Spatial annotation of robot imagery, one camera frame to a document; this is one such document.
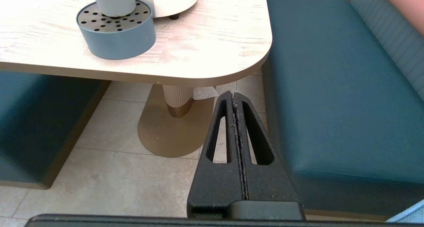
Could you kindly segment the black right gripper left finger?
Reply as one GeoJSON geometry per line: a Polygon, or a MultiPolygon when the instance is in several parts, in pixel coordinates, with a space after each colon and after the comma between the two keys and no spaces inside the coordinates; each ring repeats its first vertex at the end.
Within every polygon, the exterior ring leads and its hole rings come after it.
{"type": "Polygon", "coordinates": [[[234,95],[230,91],[217,99],[187,198],[189,218],[224,218],[230,204],[245,198],[233,100],[234,95]],[[226,122],[227,162],[215,163],[213,159],[223,117],[226,122]]]}

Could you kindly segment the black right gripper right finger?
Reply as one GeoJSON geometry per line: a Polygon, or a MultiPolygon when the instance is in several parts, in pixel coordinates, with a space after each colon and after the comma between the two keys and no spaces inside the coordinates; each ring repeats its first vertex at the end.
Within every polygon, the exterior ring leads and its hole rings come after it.
{"type": "Polygon", "coordinates": [[[244,200],[300,202],[285,165],[251,101],[234,94],[237,154],[244,200]]]}

